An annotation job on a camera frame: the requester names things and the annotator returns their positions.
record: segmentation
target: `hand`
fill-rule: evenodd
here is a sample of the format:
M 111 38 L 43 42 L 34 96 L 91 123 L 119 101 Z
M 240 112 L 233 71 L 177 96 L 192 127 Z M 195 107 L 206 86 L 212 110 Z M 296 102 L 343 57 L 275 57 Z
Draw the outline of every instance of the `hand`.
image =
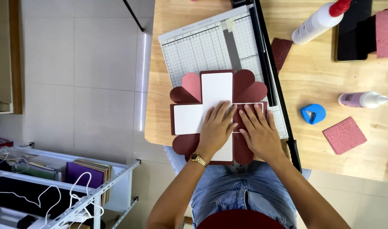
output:
M 272 111 L 268 111 L 268 121 L 266 121 L 260 106 L 258 104 L 254 106 L 258 117 L 255 116 L 248 104 L 245 105 L 246 113 L 242 110 L 239 111 L 239 115 L 248 130 L 240 129 L 239 131 L 248 143 L 249 149 L 258 158 L 270 164 L 285 154 Z
M 211 161 L 212 156 L 227 142 L 233 129 L 238 125 L 237 123 L 231 123 L 237 105 L 232 106 L 229 113 L 225 116 L 229 104 L 229 101 L 222 101 L 217 107 L 210 108 L 205 115 L 200 132 L 200 143 L 196 153 L 207 163 Z

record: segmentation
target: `white glue bottle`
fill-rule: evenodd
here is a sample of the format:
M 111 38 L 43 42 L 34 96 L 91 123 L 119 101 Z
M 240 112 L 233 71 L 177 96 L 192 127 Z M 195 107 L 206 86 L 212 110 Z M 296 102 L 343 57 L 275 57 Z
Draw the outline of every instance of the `white glue bottle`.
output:
M 341 106 L 375 108 L 388 102 L 388 98 L 375 91 L 342 93 L 338 97 Z
M 301 24 L 292 34 L 297 45 L 303 45 L 318 37 L 328 29 L 338 25 L 349 8 L 351 0 L 326 3 Z

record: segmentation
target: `black phone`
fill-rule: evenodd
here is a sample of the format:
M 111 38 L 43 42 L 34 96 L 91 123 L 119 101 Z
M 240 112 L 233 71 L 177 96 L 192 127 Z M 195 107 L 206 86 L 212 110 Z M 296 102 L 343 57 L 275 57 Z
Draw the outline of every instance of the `black phone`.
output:
M 357 29 L 357 23 L 363 22 L 371 17 L 372 0 L 352 0 L 349 9 L 336 27 L 335 58 L 341 61 L 362 61 L 368 57 L 366 48 L 362 46 Z

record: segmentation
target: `purple paper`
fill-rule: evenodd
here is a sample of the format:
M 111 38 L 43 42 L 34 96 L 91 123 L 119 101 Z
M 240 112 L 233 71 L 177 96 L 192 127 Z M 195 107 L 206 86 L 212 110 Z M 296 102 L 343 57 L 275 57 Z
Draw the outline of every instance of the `purple paper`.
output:
M 74 162 L 67 162 L 65 183 L 74 184 L 78 177 L 85 172 L 90 172 L 92 176 L 91 182 L 89 183 L 90 188 L 98 188 L 104 183 L 104 172 L 75 164 Z M 86 187 L 88 180 L 89 174 L 85 174 L 78 181 L 77 185 Z

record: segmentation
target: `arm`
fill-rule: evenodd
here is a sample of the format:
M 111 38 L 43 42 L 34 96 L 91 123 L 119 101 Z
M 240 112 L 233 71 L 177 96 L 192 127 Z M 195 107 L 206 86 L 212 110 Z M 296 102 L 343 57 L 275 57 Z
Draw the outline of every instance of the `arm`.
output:
M 241 129 L 240 132 L 253 153 L 272 167 L 287 189 L 307 228 L 349 229 L 350 227 L 337 211 L 286 158 L 272 112 L 268 112 L 268 121 L 266 121 L 262 109 L 257 104 L 255 109 L 258 117 L 247 106 L 245 106 L 246 113 L 239 111 L 248 130 Z
M 237 126 L 237 123 L 231 123 L 237 106 L 232 106 L 225 116 L 228 106 L 229 101 L 221 102 L 205 116 L 196 153 L 207 164 Z M 189 160 L 157 200 L 147 219 L 146 228 L 171 229 L 178 226 L 204 170 L 205 167 L 200 163 Z

